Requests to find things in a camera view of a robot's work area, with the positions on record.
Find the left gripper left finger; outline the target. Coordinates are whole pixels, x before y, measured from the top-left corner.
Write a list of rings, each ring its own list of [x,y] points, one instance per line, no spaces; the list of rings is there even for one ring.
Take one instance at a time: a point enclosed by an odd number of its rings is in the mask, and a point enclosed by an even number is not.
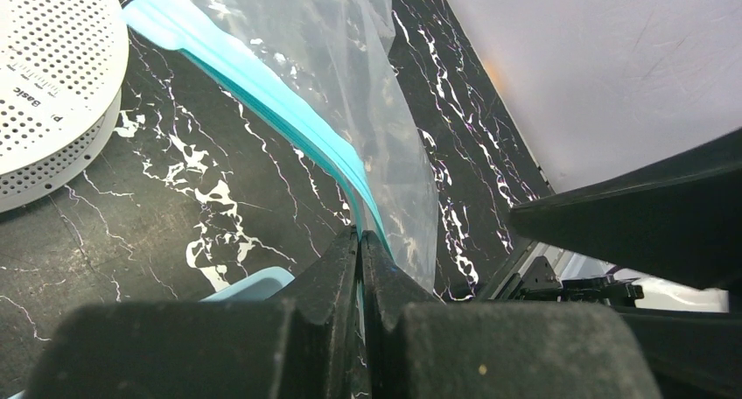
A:
[[[29,398],[348,398],[358,234],[263,301],[81,307],[31,372]]]

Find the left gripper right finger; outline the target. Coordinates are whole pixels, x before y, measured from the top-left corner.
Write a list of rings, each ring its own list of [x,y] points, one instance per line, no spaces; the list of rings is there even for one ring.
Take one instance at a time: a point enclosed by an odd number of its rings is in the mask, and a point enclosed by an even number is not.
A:
[[[445,304],[360,238],[375,398],[657,398],[660,388],[620,315],[598,304]]]

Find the clear zip top bag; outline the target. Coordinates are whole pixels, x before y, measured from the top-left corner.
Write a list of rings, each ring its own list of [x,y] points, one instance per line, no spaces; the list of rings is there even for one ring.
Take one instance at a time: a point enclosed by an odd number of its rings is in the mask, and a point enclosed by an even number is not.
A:
[[[438,190],[389,62],[392,0],[133,0],[122,15],[331,175],[357,225],[433,288]]]

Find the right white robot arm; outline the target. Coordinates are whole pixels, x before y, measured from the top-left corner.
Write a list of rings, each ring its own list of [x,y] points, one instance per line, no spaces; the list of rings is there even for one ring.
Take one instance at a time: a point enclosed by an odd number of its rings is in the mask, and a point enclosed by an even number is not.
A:
[[[518,206],[542,242],[697,289],[741,292],[741,133]],[[741,311],[509,301],[462,374],[466,398],[741,395]]]

